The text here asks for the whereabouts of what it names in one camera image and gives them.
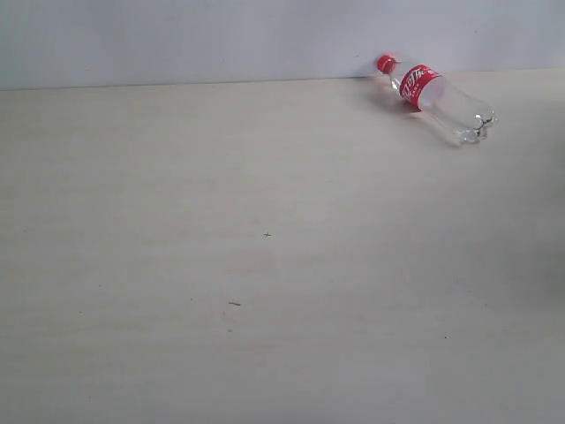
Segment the red label clear cola bottle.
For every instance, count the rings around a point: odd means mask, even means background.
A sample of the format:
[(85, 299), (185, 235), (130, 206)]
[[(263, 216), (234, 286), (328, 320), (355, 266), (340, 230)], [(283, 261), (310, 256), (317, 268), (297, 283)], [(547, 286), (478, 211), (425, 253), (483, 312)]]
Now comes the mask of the red label clear cola bottle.
[(494, 109), (453, 85), (444, 74), (419, 61), (383, 54), (376, 69), (408, 104), (431, 118), (459, 145), (478, 144), (497, 123)]

